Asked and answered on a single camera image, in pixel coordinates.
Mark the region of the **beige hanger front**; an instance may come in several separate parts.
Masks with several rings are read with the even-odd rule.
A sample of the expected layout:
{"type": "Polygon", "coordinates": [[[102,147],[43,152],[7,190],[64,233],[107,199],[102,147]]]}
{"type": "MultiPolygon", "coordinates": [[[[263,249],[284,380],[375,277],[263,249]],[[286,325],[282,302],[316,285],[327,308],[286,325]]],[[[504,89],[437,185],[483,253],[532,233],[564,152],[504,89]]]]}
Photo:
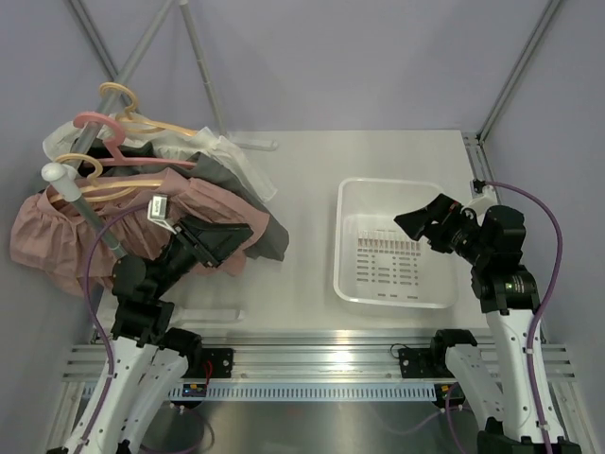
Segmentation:
{"type": "Polygon", "coordinates": [[[138,188],[157,188],[162,180],[128,180],[112,183],[99,183],[96,178],[100,176],[103,165],[94,157],[81,153],[67,153],[56,158],[53,162],[46,164],[41,173],[43,179],[49,183],[57,192],[51,198],[52,202],[64,200],[68,202],[84,198],[86,201],[111,201],[119,199],[138,188]],[[94,167],[94,172],[87,180],[85,186],[78,186],[72,179],[75,170],[65,166],[68,161],[79,160],[94,167]]]}

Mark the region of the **pink hanger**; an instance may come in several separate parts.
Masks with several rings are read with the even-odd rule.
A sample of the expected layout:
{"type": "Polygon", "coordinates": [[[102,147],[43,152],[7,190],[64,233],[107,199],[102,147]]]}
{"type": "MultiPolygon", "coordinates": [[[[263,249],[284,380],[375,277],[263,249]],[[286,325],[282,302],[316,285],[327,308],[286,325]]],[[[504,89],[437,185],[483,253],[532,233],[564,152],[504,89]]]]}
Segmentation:
{"type": "Polygon", "coordinates": [[[111,155],[111,158],[101,159],[102,165],[108,166],[151,166],[151,165],[174,165],[186,168],[193,168],[195,163],[189,161],[180,161],[173,159],[160,159],[157,157],[125,157],[119,146],[123,144],[126,133],[119,123],[102,114],[96,112],[79,113],[73,120],[73,126],[78,129],[88,127],[107,127],[112,132],[112,137],[104,139],[105,148],[111,155]]]}

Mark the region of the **pink skirt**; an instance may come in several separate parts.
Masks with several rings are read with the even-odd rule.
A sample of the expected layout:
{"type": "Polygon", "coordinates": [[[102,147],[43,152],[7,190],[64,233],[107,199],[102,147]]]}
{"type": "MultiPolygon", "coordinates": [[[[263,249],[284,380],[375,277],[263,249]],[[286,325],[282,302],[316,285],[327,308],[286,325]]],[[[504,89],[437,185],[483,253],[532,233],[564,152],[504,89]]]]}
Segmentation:
{"type": "MultiPolygon", "coordinates": [[[[157,188],[139,188],[121,199],[93,203],[95,213],[105,221],[136,205],[145,205],[155,192],[169,197],[169,217],[173,221],[190,215],[213,223],[246,223],[251,227],[249,246],[260,240],[268,227],[268,214],[254,208],[232,192],[201,179],[187,179],[172,169],[143,174],[141,180],[162,180],[157,188]]],[[[91,279],[105,288],[112,287],[112,267],[116,261],[107,246],[95,249],[90,271],[85,258],[95,231],[71,205],[52,202],[56,192],[44,192],[25,200],[13,223],[9,252],[13,261],[47,273],[60,289],[81,295],[80,279],[91,279]]],[[[145,211],[131,214],[111,228],[129,253],[155,259],[169,241],[170,233],[147,220],[145,211]]],[[[221,270],[236,276],[242,270],[221,270]]]]}

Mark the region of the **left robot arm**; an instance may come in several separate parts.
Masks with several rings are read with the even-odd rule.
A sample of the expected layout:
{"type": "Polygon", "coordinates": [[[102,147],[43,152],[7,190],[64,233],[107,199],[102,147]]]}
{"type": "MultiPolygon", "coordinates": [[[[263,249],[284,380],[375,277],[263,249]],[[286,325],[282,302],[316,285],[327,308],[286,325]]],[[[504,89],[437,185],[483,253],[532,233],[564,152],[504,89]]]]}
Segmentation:
{"type": "Polygon", "coordinates": [[[195,266],[215,269],[252,236],[246,223],[186,216],[154,259],[129,254],[112,269],[118,306],[103,338],[107,360],[94,393],[59,453],[136,453],[155,414],[184,376],[203,367],[201,337],[171,327],[163,296],[195,266]]]}

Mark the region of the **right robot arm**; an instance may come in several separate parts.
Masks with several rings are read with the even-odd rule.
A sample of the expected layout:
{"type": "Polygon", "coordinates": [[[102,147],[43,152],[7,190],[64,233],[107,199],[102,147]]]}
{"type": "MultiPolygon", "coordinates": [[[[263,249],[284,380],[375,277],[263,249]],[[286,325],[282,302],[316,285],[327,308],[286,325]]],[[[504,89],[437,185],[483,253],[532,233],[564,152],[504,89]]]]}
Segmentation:
{"type": "Polygon", "coordinates": [[[525,218],[483,193],[467,205],[439,194],[425,207],[395,217],[413,240],[454,253],[471,266],[471,284],[496,347],[499,377],[485,365],[474,335],[436,332],[431,368],[451,375],[479,428],[479,453],[579,453],[567,440],[550,396],[539,325],[546,299],[522,263],[525,218]]]}

